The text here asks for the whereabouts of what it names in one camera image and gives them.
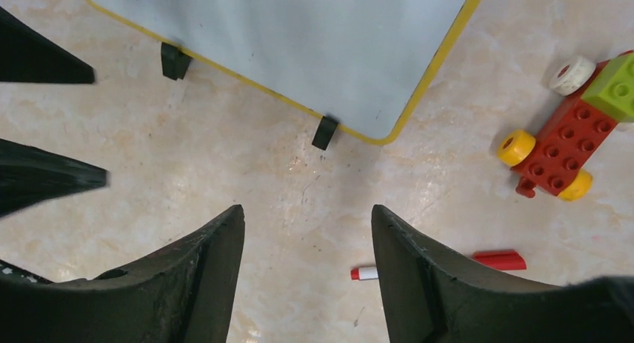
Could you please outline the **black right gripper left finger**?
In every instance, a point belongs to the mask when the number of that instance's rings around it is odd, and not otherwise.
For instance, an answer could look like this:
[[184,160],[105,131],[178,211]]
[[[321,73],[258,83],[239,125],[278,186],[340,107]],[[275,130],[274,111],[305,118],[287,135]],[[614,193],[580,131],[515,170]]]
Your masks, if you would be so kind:
[[3,342],[225,342],[244,247],[244,211],[94,279],[1,275]]

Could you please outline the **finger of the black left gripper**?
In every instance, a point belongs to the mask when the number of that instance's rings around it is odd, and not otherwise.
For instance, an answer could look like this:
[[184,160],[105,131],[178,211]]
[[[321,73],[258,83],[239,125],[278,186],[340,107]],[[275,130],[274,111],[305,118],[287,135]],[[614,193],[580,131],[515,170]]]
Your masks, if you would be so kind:
[[1,81],[93,84],[94,68],[1,9]]
[[108,171],[70,157],[1,140],[1,216],[108,186]]

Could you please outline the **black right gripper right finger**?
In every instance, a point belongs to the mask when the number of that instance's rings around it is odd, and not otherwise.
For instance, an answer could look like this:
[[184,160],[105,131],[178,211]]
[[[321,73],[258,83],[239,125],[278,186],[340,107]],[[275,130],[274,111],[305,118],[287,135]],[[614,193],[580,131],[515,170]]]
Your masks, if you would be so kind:
[[631,342],[633,278],[557,286],[482,265],[382,205],[372,241],[392,342]]

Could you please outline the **red white marker pen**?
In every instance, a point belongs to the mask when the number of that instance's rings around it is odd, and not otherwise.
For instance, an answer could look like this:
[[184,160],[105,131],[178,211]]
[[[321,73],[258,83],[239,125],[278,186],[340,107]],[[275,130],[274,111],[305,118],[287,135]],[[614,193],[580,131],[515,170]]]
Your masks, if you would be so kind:
[[378,269],[375,266],[352,268],[350,277],[356,281],[378,279]]

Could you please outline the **red marker cap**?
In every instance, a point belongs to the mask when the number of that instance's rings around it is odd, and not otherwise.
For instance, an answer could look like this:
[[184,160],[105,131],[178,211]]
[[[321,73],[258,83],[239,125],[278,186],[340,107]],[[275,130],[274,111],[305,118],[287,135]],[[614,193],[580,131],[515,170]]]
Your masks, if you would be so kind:
[[498,271],[524,271],[525,259],[516,250],[481,251],[471,255],[471,259]]

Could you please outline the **yellow framed whiteboard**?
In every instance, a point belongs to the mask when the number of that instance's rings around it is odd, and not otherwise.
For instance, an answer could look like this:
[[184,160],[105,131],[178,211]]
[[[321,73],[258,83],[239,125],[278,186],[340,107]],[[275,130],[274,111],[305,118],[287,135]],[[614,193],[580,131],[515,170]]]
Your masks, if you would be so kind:
[[481,0],[86,0],[375,145],[394,141]]

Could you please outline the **red green lego car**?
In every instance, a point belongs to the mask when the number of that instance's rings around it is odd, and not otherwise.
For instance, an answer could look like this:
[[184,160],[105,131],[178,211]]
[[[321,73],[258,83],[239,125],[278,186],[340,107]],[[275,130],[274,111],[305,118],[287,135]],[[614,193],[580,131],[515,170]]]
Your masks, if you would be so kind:
[[564,201],[590,190],[585,162],[620,123],[633,121],[633,51],[595,62],[568,58],[549,79],[563,100],[536,135],[516,130],[501,141],[497,157],[519,176],[516,192],[536,189]]

